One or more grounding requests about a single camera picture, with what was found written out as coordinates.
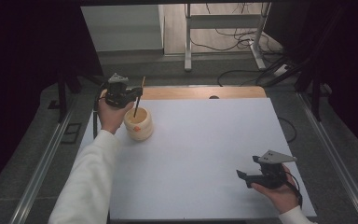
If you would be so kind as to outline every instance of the wall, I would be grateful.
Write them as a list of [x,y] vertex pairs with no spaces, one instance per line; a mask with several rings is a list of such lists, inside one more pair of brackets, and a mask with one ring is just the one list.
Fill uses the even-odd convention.
[[156,5],[82,7],[97,51],[162,49]]

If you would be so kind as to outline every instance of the paper cup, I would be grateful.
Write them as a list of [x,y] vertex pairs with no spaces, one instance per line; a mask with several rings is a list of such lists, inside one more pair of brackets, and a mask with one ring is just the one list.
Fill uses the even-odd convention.
[[138,107],[136,117],[133,116],[135,108],[129,110],[124,116],[124,124],[130,138],[136,141],[144,141],[153,133],[153,121],[150,112]]

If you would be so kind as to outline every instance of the aluminum rail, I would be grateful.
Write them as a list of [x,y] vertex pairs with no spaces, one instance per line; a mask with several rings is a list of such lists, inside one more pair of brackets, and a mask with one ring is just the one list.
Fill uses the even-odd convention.
[[54,158],[54,154],[57,151],[57,147],[61,142],[63,133],[65,132],[66,126],[70,118],[72,117],[74,107],[77,101],[77,96],[74,96],[66,116],[63,118],[62,122],[59,123],[54,131],[53,136],[51,137],[48,146],[46,147],[45,153],[40,159],[39,163],[36,166],[33,176],[28,183],[27,188],[25,189],[22,197],[17,205],[16,210],[13,213],[10,224],[21,224],[25,223],[31,208],[34,204],[37,193],[42,186],[43,180],[45,179],[48,168],[51,164],[51,161]]
[[339,156],[336,147],[334,146],[333,142],[331,141],[330,137],[328,136],[328,133],[324,129],[323,124],[318,121],[312,114],[310,110],[310,101],[307,98],[306,93],[298,93],[297,94],[299,100],[302,103],[302,106],[307,113],[307,116],[310,120],[310,123],[312,125],[313,130],[318,135],[319,139],[322,142],[322,145],[324,147],[324,150],[327,153],[327,156],[331,163],[333,164],[333,167],[336,169],[336,172],[338,174],[339,179],[342,182],[342,185],[344,186],[345,190],[348,192],[351,201],[353,202],[354,207],[357,210],[358,213],[358,185],[351,176],[350,172],[348,171],[348,168],[346,167],[344,161]]

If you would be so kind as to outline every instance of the white tabletop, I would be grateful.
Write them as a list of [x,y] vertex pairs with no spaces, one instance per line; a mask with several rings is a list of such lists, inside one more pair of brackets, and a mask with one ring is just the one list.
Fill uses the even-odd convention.
[[[236,170],[260,174],[252,156],[291,155],[269,98],[143,100],[152,136],[131,140],[124,125],[114,175],[112,220],[215,220],[276,217],[271,202],[247,189]],[[82,147],[92,141],[92,119]],[[316,216],[294,162],[306,216]]]

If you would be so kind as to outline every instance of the white sleeve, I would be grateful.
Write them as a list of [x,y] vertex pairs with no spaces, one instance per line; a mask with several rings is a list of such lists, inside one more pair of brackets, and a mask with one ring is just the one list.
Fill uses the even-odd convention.
[[112,191],[117,138],[101,130],[76,157],[49,224],[105,224]]
[[315,222],[310,222],[304,216],[300,206],[297,206],[292,210],[279,215],[279,219],[283,224],[316,224]]

